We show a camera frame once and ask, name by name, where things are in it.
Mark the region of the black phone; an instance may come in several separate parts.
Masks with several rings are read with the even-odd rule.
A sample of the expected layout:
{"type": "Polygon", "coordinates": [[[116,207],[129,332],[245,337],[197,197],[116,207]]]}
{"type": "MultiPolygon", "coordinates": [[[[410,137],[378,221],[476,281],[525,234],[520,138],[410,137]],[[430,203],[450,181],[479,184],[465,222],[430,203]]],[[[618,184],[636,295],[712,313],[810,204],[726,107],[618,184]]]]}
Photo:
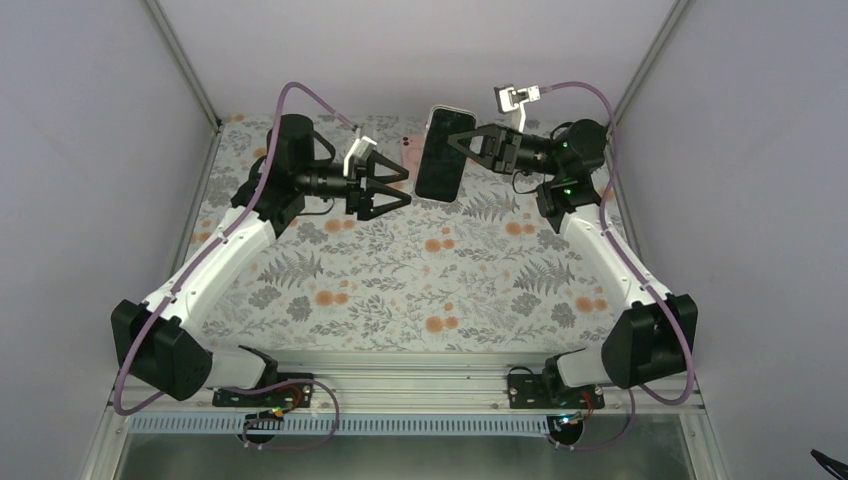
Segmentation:
{"type": "Polygon", "coordinates": [[[456,200],[466,157],[449,144],[449,137],[475,128],[476,117],[469,111],[444,105],[431,110],[415,180],[418,197],[444,203],[456,200]]]}

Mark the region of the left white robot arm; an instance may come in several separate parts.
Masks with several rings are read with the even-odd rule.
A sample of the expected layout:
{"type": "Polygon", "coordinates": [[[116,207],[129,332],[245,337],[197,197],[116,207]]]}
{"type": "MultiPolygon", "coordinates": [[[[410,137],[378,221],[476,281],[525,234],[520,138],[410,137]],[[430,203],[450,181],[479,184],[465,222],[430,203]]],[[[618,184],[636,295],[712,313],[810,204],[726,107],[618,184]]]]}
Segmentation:
{"type": "Polygon", "coordinates": [[[178,401],[201,389],[223,388],[255,405],[270,402],[279,382],[274,359],[253,347],[213,347],[201,337],[219,298],[303,213],[307,198],[341,199],[346,214],[360,221],[411,202],[393,187],[408,178],[408,170],[362,133],[336,162],[335,148],[309,117],[282,114],[267,134],[266,148],[220,224],[185,264],[144,300],[123,300],[114,308],[118,392],[134,377],[178,401]]]}

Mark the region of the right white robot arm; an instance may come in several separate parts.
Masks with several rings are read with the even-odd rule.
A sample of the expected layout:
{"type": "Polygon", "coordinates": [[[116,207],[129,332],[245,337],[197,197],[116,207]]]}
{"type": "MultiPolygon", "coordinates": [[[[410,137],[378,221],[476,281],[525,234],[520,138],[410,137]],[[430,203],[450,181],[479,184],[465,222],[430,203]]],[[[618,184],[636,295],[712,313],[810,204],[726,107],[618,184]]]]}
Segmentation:
{"type": "Polygon", "coordinates": [[[535,189],[540,215],[588,263],[618,317],[600,346],[547,361],[541,391],[549,404],[567,406],[586,385],[627,389],[678,373],[694,379],[694,300],[673,294],[639,261],[608,220],[594,187],[592,175],[605,163],[604,126],[581,119],[544,137],[488,124],[452,134],[448,143],[494,173],[546,176],[535,189]]]}

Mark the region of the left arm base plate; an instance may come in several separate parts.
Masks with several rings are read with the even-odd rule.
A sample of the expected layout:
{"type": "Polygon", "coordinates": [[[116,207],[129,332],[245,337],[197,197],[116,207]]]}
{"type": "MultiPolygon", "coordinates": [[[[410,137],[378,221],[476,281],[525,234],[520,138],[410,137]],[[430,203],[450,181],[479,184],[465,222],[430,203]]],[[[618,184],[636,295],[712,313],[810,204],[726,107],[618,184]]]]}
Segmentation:
{"type": "Polygon", "coordinates": [[[219,408],[306,408],[311,402],[313,379],[311,373],[277,372],[270,380],[262,380],[250,393],[216,390],[212,405],[219,408]]]}

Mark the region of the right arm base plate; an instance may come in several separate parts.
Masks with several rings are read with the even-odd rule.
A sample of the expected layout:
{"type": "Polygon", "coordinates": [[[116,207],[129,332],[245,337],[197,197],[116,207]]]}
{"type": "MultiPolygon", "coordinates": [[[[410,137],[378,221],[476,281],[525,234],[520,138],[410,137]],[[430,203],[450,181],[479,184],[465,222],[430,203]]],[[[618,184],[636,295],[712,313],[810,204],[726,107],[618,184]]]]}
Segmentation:
{"type": "Polygon", "coordinates": [[[603,409],[605,399],[599,385],[568,387],[555,371],[535,373],[528,367],[512,367],[506,375],[511,409],[603,409]]]}

